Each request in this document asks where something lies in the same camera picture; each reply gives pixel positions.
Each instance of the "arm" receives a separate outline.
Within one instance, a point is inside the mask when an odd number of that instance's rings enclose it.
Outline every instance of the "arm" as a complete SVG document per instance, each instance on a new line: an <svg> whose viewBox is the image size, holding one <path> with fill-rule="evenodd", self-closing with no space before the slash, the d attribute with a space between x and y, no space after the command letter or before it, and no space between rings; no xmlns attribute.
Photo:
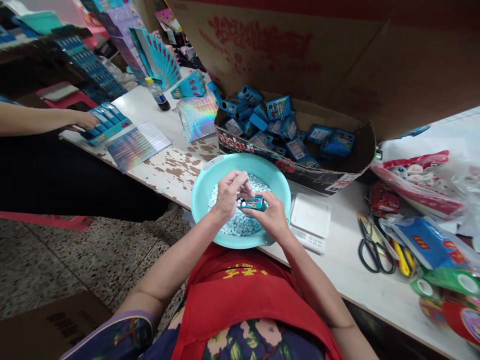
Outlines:
<svg viewBox="0 0 480 360"><path fill-rule="evenodd" d="M210 212L153 264L114 316L143 310L152 315L152 326L157 328L175 293L223 225L233 217L237 208L237 191L244 185L252 191L245 171L232 171L218 183L218 199Z"/></svg>
<svg viewBox="0 0 480 360"><path fill-rule="evenodd" d="M0 102L0 137L42 134L71 125L90 130L98 123L89 112L39 109Z"/></svg>
<svg viewBox="0 0 480 360"><path fill-rule="evenodd" d="M212 208L187 235L153 264L114 316L132 310L144 310L157 321L153 324L156 329L173 296L225 223L225 215Z"/></svg>
<svg viewBox="0 0 480 360"><path fill-rule="evenodd" d="M265 212L250 210L248 215L256 218L281 246L304 300L330 327L343 357L346 360L378 359L332 282L290 231L284 204L271 192L257 195L267 201L268 209Z"/></svg>

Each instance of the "teal plastic basin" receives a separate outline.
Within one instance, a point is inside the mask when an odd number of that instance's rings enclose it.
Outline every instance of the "teal plastic basin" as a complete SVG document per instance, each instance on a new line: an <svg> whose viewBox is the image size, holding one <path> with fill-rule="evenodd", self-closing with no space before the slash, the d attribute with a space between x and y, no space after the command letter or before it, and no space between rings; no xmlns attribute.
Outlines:
<svg viewBox="0 0 480 360"><path fill-rule="evenodd" d="M262 179L285 205L285 216L290 222L292 198L287 179L282 172L263 157L235 153L219 155L205 164L191 193L191 213L198 223L209 212L209 200L218 182L232 170L246 171ZM234 236L219 232L214 243L230 249L249 249L273 244L274 239L263 229L250 236Z"/></svg>

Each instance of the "hand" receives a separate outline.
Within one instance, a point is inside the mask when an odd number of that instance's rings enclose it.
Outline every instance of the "hand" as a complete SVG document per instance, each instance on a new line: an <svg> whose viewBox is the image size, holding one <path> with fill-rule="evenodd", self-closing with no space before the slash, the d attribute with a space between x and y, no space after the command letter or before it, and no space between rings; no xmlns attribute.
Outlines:
<svg viewBox="0 0 480 360"><path fill-rule="evenodd" d="M237 209L237 199L242 196L246 199L253 198L252 185L246 171L231 171L218 182L218 196L213 206L218 215L226 221L230 220Z"/></svg>
<svg viewBox="0 0 480 360"><path fill-rule="evenodd" d="M66 118L68 118L68 122L70 125L77 125L85 130L91 130L95 127L95 125L99 124L99 120L93 115L91 112L83 112L83 111L76 111L65 109L61 110ZM67 130L72 130L77 133L81 133L80 130L73 126L67 126Z"/></svg>
<svg viewBox="0 0 480 360"><path fill-rule="evenodd" d="M243 213L258 220L267 233L277 242L281 241L286 234L290 233L284 203L270 191L256 192L255 196L261 196L268 203L268 208L265 211L243 209Z"/></svg>

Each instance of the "black pants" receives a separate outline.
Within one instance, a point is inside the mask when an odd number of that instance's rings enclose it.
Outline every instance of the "black pants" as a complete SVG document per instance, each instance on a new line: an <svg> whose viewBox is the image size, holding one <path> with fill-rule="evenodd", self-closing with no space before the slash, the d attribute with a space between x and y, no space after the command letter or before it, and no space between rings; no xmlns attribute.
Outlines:
<svg viewBox="0 0 480 360"><path fill-rule="evenodd" d="M41 135L0 137L0 211L158 219L169 200L84 150Z"/></svg>

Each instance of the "white table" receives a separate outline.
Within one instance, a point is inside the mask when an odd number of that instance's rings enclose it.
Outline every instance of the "white table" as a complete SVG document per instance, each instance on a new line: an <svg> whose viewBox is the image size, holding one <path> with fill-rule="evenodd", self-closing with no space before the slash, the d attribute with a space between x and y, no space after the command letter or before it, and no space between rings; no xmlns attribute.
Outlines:
<svg viewBox="0 0 480 360"><path fill-rule="evenodd" d="M182 69L182 74L185 76L188 71ZM174 109L177 100L173 100L169 92L165 95ZM134 125L153 122L172 142L172 146L140 164L128 175L190 210L192 188L202 166L219 154L216 134L188 143L182 137L179 116L172 111L161 111L145 87L135 88L113 104ZM130 129L128 127L119 135ZM115 166L104 146L90 146L79 134L71 131L65 131L61 136ZM293 183L290 183L290 189L292 194L301 192L331 204L326 255L310 255L345 299L450 359L478 358L462 338L433 325L423 315L419 297L400 275L372 274L363 267L357 253L362 238L357 212L367 210L362 184L353 182L331 197L324 197ZM288 265L278 244L262 246L260 249Z"/></svg>

